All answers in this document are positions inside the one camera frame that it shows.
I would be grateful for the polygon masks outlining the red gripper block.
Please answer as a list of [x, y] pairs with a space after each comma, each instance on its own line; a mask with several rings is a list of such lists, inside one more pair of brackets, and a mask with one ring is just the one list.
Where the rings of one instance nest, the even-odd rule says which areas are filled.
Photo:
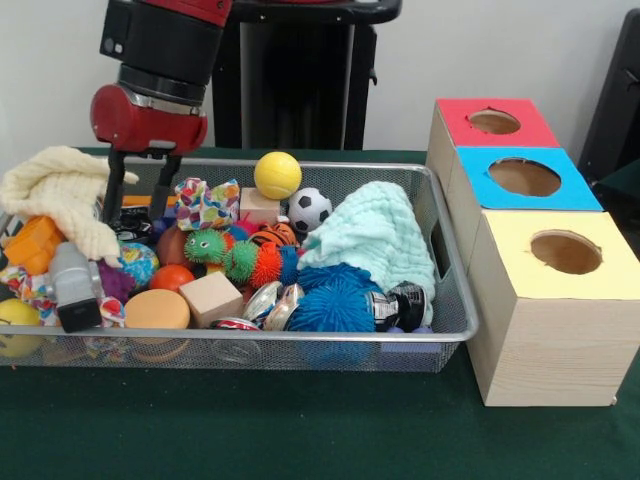
[[123, 198], [125, 153], [164, 150], [168, 155], [154, 186], [149, 217], [163, 216], [174, 176], [182, 156], [197, 149], [208, 127], [201, 113], [186, 114], [157, 109], [157, 100], [140, 96], [119, 85], [106, 85], [95, 94], [90, 108], [90, 125], [97, 140], [112, 147], [108, 155], [110, 169], [103, 203], [103, 222], [116, 222]]

